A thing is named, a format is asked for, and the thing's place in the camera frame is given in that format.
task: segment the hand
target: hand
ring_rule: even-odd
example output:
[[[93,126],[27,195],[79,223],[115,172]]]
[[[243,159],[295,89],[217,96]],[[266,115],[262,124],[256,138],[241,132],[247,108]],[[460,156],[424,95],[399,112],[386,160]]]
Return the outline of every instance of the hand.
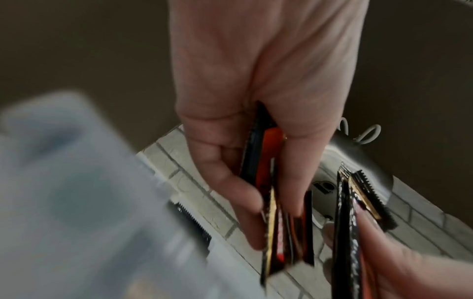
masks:
[[[421,255],[386,236],[365,211],[357,213],[363,255],[376,274],[381,299],[473,298],[473,265],[446,258]],[[334,224],[323,228],[331,248]],[[324,263],[331,281],[332,259]]]
[[[287,136],[278,196],[298,216],[353,78],[368,0],[170,0],[176,111],[197,169],[263,248],[259,192],[240,178],[255,102]]]

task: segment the tiled floor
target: tiled floor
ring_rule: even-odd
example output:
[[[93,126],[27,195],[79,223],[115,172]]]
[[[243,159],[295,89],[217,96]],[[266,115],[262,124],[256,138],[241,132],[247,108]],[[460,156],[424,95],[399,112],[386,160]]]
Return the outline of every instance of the tiled floor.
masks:
[[[197,212],[248,262],[248,266],[259,273],[261,253],[248,245],[230,204],[210,190],[199,175],[184,134],[182,127],[176,128],[146,148],[143,154],[180,194],[192,202]],[[425,254],[473,262],[471,228],[444,214],[399,179],[395,179],[393,193],[388,206],[399,227],[390,233],[392,237]],[[324,221],[317,213],[316,218],[319,222]],[[271,290],[284,299],[331,297],[322,263],[332,256],[332,251],[323,244],[321,231],[316,226],[313,230],[315,267],[299,264],[269,280]]]

